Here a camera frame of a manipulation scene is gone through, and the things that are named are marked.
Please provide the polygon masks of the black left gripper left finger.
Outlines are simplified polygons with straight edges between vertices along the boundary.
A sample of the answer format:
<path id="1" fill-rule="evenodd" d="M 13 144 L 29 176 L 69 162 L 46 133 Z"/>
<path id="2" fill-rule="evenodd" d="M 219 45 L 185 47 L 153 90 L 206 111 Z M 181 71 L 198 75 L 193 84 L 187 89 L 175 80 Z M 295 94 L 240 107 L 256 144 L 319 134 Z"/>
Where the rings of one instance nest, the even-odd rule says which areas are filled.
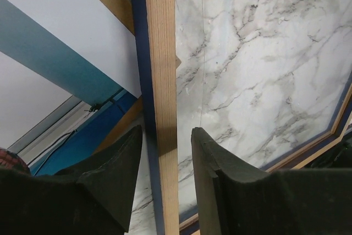
<path id="1" fill-rule="evenodd" d="M 1 168 L 1 234 L 124 234 L 130 226 L 142 127 L 54 175 Z"/>

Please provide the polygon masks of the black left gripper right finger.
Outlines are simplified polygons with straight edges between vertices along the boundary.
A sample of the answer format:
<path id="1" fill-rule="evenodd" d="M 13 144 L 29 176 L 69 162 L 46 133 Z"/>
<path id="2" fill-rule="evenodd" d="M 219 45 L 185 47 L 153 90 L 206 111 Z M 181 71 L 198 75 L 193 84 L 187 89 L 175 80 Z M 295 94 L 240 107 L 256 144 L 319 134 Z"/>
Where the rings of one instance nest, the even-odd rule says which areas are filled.
<path id="1" fill-rule="evenodd" d="M 201 234 L 351 234 L 351 169 L 262 171 L 191 133 Z"/>

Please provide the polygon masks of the clear acrylic frame pane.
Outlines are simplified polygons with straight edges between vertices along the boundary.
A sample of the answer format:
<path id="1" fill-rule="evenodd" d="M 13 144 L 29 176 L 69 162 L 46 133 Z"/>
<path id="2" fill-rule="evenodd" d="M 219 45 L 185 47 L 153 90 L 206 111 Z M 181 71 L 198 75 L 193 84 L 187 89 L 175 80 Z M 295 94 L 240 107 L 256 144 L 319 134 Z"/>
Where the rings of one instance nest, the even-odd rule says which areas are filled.
<path id="1" fill-rule="evenodd" d="M 193 128 L 259 168 L 332 128 L 351 84 L 351 0 L 175 0 L 175 19 L 184 214 Z"/>

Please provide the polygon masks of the photo print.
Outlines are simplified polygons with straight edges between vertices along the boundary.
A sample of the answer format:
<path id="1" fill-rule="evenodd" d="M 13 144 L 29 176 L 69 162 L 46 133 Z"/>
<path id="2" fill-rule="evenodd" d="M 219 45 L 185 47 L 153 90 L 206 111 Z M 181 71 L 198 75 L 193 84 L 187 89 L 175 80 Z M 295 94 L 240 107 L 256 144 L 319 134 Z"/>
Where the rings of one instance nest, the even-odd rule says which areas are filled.
<path id="1" fill-rule="evenodd" d="M 1 51 L 94 110 L 141 96 L 135 37 L 100 0 L 1 0 Z"/>

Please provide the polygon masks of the blue wooden picture frame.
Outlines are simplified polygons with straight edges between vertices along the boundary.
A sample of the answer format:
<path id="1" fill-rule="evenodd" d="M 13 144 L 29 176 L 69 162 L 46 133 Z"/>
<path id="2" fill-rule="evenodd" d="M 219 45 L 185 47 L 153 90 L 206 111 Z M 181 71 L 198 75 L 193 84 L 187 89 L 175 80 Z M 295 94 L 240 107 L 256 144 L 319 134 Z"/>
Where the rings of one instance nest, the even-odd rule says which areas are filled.
<path id="1" fill-rule="evenodd" d="M 177 70 L 175 0 L 132 0 L 136 38 L 150 46 L 151 76 L 141 78 L 146 126 L 156 138 L 162 212 L 156 213 L 158 234 L 190 233 L 198 222 L 193 212 L 179 212 Z M 277 164 L 262 168 L 300 168 L 339 142 L 351 121 L 351 84 L 332 128 Z"/>

